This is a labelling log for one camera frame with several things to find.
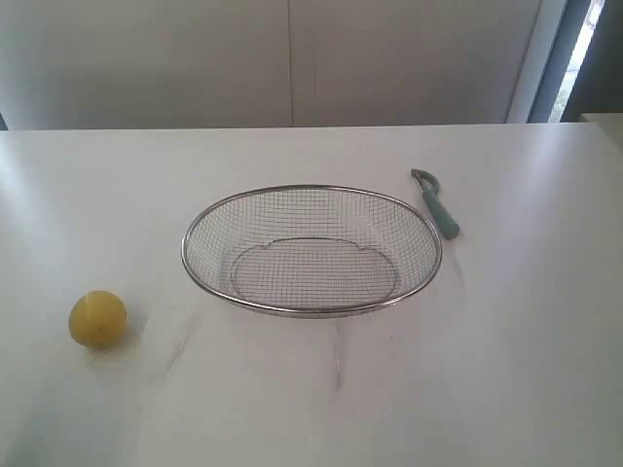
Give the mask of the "yellow lemon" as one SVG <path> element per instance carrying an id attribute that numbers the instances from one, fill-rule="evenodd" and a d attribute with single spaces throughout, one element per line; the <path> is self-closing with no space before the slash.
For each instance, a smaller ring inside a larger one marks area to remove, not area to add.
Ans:
<path id="1" fill-rule="evenodd" d="M 128 313 L 115 294 L 94 290 L 81 297 L 72 307 L 68 328 L 78 344 L 98 348 L 116 343 L 125 333 Z"/>

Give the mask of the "teal handled peeler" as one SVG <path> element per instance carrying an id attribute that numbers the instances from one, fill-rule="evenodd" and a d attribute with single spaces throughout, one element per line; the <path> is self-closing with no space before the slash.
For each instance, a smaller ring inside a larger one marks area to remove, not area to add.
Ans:
<path id="1" fill-rule="evenodd" d="M 411 176 L 421 187 L 421 196 L 424 200 L 440 234 L 452 240 L 459 234 L 459 225 L 439 200 L 440 183 L 430 172 L 413 168 Z"/>

